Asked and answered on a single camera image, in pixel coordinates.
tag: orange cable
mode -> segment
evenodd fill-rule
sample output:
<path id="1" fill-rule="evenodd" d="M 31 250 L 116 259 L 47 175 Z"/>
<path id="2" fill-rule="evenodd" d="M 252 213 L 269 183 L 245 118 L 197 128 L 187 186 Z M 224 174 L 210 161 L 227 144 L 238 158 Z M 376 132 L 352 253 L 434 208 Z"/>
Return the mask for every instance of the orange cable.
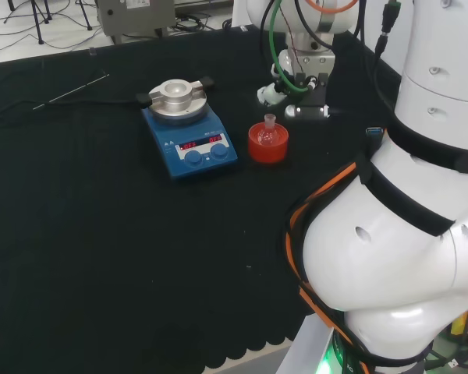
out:
<path id="1" fill-rule="evenodd" d="M 348 168 L 346 168 L 344 171 L 342 171 L 341 173 L 339 173 L 338 175 L 336 175 L 331 181 L 327 182 L 326 184 L 324 184 L 322 187 L 320 187 L 316 192 L 314 192 L 312 195 L 310 195 L 308 198 L 307 198 L 307 201 L 317 195 L 320 195 L 322 194 L 324 191 L 326 191 L 327 189 L 330 189 L 333 185 L 335 185 L 336 183 L 340 182 L 342 179 L 344 179 L 344 177 L 346 177 L 348 174 L 350 174 L 352 171 L 356 170 L 356 163 L 354 162 L 353 164 L 351 164 L 350 166 L 348 166 Z"/>
<path id="2" fill-rule="evenodd" d="M 353 163 L 351 164 L 350 166 L 348 166 L 345 170 L 341 171 L 339 174 L 337 174 L 335 177 L 333 177 L 329 182 L 325 183 L 322 187 L 320 187 L 316 192 L 314 192 L 312 195 L 310 195 L 308 198 L 307 198 L 307 202 L 314 198 L 315 196 L 319 196 L 320 194 L 322 194 L 323 192 L 327 191 L 328 189 L 330 189 L 331 187 L 333 187 L 336 183 L 340 182 L 342 179 L 344 179 L 344 177 L 346 177 L 347 175 L 349 175 L 350 173 L 352 173 L 354 170 L 356 170 L 356 164 Z M 308 203 L 304 204 L 303 206 L 301 206 L 297 211 L 295 211 L 295 213 L 293 214 L 293 216 L 291 217 L 290 219 L 290 227 L 293 228 L 293 225 L 295 224 L 295 221 L 296 219 L 298 218 L 298 216 L 305 210 L 305 208 L 308 207 Z M 292 270 L 295 272 L 295 274 L 297 275 L 297 277 L 301 280 L 300 278 L 300 275 L 298 274 L 298 271 L 296 270 L 296 266 L 295 266 L 295 262 L 294 262 L 294 259 L 293 259 L 293 251 L 291 249 L 291 239 L 289 237 L 289 234 L 286 233 L 286 243 L 285 243 L 285 246 L 286 246 L 286 255 L 288 257 L 288 261 L 289 261 L 289 264 L 290 266 L 292 267 Z M 310 296 L 302 289 L 300 288 L 300 296 L 303 298 L 303 300 L 305 300 L 305 302 L 313 309 L 313 311 L 322 319 L 322 321 L 328 326 L 328 327 L 333 327 L 335 330 L 337 330 L 339 332 L 340 335 L 342 335 L 342 337 L 344 337 L 350 344 L 353 345 L 352 341 L 349 339 L 349 337 L 347 337 L 345 335 L 345 333 L 336 325 L 334 324 L 331 319 L 326 316 L 326 314 L 317 306 L 314 304 L 314 302 L 312 301 L 312 299 L 310 298 Z M 369 372 L 369 369 L 367 368 L 367 365 L 364 364 L 363 362 L 360 363 L 360 365 L 362 366 L 362 369 L 364 371 L 365 374 L 370 374 Z"/>
<path id="3" fill-rule="evenodd" d="M 349 10 L 352 8 L 359 0 L 352 0 L 348 5 L 343 6 L 342 8 L 323 8 L 322 6 L 316 4 L 312 0 L 305 0 L 308 5 L 310 5 L 312 8 L 315 10 L 318 10 L 319 12 L 322 13 L 341 13 L 345 12 L 346 10 Z"/>

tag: orange stripe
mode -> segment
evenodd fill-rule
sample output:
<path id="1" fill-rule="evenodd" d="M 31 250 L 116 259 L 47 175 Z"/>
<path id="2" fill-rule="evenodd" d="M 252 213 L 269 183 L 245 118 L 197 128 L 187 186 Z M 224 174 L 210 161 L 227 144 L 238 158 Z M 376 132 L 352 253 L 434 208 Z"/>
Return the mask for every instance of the orange stripe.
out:
<path id="1" fill-rule="evenodd" d="M 361 362 L 360 365 L 362 366 L 362 370 L 365 372 L 365 374 L 369 374 L 369 369 L 367 368 L 367 365 L 363 362 Z"/>
<path id="2" fill-rule="evenodd" d="M 341 8 L 323 8 L 322 6 L 316 4 L 315 2 L 313 2 L 312 0 L 305 0 L 307 2 L 308 5 L 310 5 L 312 8 L 314 8 L 315 10 L 318 10 L 319 12 L 321 13 L 341 13 L 341 12 L 345 12 L 346 10 L 349 10 L 350 8 L 352 8 L 359 0 L 352 0 L 349 4 L 345 5 L 345 6 L 342 6 Z"/>
<path id="3" fill-rule="evenodd" d="M 336 183 L 340 182 L 342 179 L 344 179 L 344 177 L 346 177 L 347 175 L 349 175 L 350 173 L 352 173 L 354 170 L 356 170 L 356 164 L 355 162 L 353 164 L 351 164 L 350 166 L 348 166 L 347 169 L 343 170 L 341 173 L 339 173 L 338 175 L 336 175 L 331 181 L 327 182 L 326 184 L 324 184 L 322 187 L 320 187 L 316 192 L 314 192 L 312 195 L 310 195 L 308 198 L 307 198 L 307 201 L 309 199 L 312 199 L 314 198 L 315 196 L 317 195 L 320 195 L 322 194 L 324 191 L 326 191 L 327 189 L 330 189 L 333 185 L 335 185 Z"/>
<path id="4" fill-rule="evenodd" d="M 309 204 L 302 205 L 300 208 L 295 210 L 295 213 L 293 213 L 293 215 L 291 216 L 291 219 L 289 220 L 289 226 L 291 228 L 293 228 L 293 226 L 295 225 L 296 220 L 298 219 L 300 214 L 305 210 L 305 208 L 308 207 L 308 205 Z"/>
<path id="5" fill-rule="evenodd" d="M 297 277 L 300 278 L 298 271 L 296 271 L 295 261 L 293 261 L 293 252 L 291 251 L 291 239 L 289 238 L 288 233 L 286 233 L 286 256 L 288 257 L 289 265 L 291 265 L 291 268 L 293 269 Z"/>

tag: white floor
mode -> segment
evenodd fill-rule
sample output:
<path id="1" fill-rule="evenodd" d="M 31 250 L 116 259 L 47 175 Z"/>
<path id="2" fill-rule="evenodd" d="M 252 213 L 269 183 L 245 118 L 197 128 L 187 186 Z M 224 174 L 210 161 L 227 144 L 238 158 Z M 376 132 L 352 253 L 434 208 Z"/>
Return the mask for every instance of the white floor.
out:
<path id="1" fill-rule="evenodd" d="M 18 6 L 23 1 L 25 0 L 14 0 L 14 4 Z M 94 0 L 85 0 L 85 2 L 93 4 Z M 43 11 L 44 2 L 37 0 L 37 4 Z M 34 26 L 34 18 L 29 0 L 13 13 L 14 16 L 21 17 L 10 18 L 5 24 L 1 18 L 7 17 L 10 14 L 10 9 L 7 0 L 0 0 L 0 62 L 112 45 L 111 38 L 106 37 L 98 26 L 99 22 L 97 21 L 97 11 L 95 8 L 85 6 L 90 24 L 94 27 L 92 31 L 88 31 L 86 26 L 84 26 L 85 19 L 81 8 L 79 5 L 75 5 L 75 0 L 48 0 L 48 4 L 54 19 L 48 25 L 41 24 L 41 34 L 42 38 L 50 46 L 47 44 L 39 45 L 37 39 L 35 39 L 37 31 Z M 222 28 L 222 22 L 232 17 L 232 8 L 210 9 L 204 10 L 204 12 L 212 15 L 207 24 L 214 29 Z M 124 42 L 130 41 L 136 41 L 136 39 L 125 38 L 124 40 Z"/>

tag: robotic arm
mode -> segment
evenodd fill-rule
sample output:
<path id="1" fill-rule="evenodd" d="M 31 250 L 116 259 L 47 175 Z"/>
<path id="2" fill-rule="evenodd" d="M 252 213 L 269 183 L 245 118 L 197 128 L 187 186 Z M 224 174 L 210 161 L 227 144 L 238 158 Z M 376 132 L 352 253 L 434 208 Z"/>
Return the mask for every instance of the robotic arm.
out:
<path id="1" fill-rule="evenodd" d="M 357 1 L 350 1 L 324 0 L 322 2 L 323 10 L 334 11 L 337 8 L 348 8 L 342 12 L 321 12 L 304 0 L 298 2 L 294 0 L 281 1 L 273 31 L 287 32 L 288 49 L 279 54 L 278 63 L 283 74 L 298 89 L 307 87 L 311 77 L 314 78 L 318 89 L 318 92 L 314 93 L 314 97 L 301 103 L 298 111 L 294 106 L 287 107 L 287 117 L 301 119 L 328 117 L 328 107 L 325 105 L 326 85 L 335 66 L 335 53 L 330 47 L 334 34 L 346 32 L 357 21 L 359 8 Z M 253 24 L 261 27 L 261 24 L 264 23 L 264 29 L 269 30 L 269 20 L 277 3 L 273 0 L 248 2 L 248 13 Z M 258 91 L 260 102 L 267 106 L 279 104 L 286 98 L 288 92 L 285 90 L 286 85 L 281 80 L 281 70 L 273 65 L 271 72 L 276 80 L 275 83 L 262 87 Z"/>
<path id="2" fill-rule="evenodd" d="M 309 27 L 328 42 L 356 19 L 356 6 L 330 16 L 299 1 Z M 256 25 L 268 3 L 248 2 Z M 297 86 L 330 74 L 332 51 L 313 48 L 294 2 L 281 4 L 294 40 L 293 49 L 286 38 L 289 50 L 278 57 L 285 72 Z M 315 294 L 345 312 L 346 327 L 370 354 L 390 360 L 420 355 L 468 310 L 468 0 L 414 5 L 396 126 L 371 158 L 369 175 L 351 174 L 302 238 L 303 270 Z M 286 31 L 280 13 L 275 30 Z M 302 69 L 298 59 L 307 61 Z M 271 90 L 261 96 L 277 104 Z M 399 374 L 414 366 L 376 371 Z"/>

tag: black tablecloth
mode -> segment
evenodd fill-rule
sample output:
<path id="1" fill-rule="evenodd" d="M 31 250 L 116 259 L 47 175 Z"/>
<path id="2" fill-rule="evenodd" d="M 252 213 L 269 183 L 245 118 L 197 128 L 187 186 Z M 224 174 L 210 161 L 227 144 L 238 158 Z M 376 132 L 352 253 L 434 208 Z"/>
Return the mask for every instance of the black tablecloth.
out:
<path id="1" fill-rule="evenodd" d="M 0 373 L 197 374 L 294 338 L 310 310 L 276 251 L 277 233 L 290 203 L 349 161 L 385 115 L 359 56 L 355 45 L 341 53 L 328 102 L 360 115 L 306 124 L 275 110 L 289 155 L 271 168 L 247 155 L 248 128 L 268 112 L 256 98 L 270 82 L 256 30 L 0 64 L 0 108 L 50 100 L 99 67 L 110 76 L 70 100 L 128 99 L 167 79 L 209 75 L 209 104 L 239 155 L 236 168 L 172 182 L 135 107 L 4 113 Z"/>

